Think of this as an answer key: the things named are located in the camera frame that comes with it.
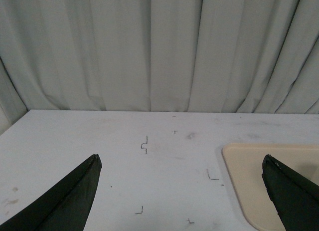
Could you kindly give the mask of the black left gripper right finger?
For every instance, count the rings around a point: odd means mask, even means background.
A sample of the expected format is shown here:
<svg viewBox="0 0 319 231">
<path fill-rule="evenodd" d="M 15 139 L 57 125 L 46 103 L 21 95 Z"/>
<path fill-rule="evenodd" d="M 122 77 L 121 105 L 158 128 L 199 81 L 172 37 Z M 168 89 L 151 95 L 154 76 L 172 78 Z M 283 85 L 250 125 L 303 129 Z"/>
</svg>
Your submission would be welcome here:
<svg viewBox="0 0 319 231">
<path fill-rule="evenodd" d="M 287 231 L 319 229 L 319 186 L 267 154 L 262 179 Z"/>
</svg>

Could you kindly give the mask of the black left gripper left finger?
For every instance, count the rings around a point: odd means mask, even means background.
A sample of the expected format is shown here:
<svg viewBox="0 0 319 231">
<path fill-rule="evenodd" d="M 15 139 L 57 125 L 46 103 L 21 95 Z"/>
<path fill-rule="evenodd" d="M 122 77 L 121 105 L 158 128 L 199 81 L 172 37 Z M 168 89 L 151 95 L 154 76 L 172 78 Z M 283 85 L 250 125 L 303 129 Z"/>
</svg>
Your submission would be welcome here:
<svg viewBox="0 0 319 231">
<path fill-rule="evenodd" d="M 82 231 L 98 187 L 102 162 L 94 154 L 37 200 L 4 222 L 2 231 Z"/>
</svg>

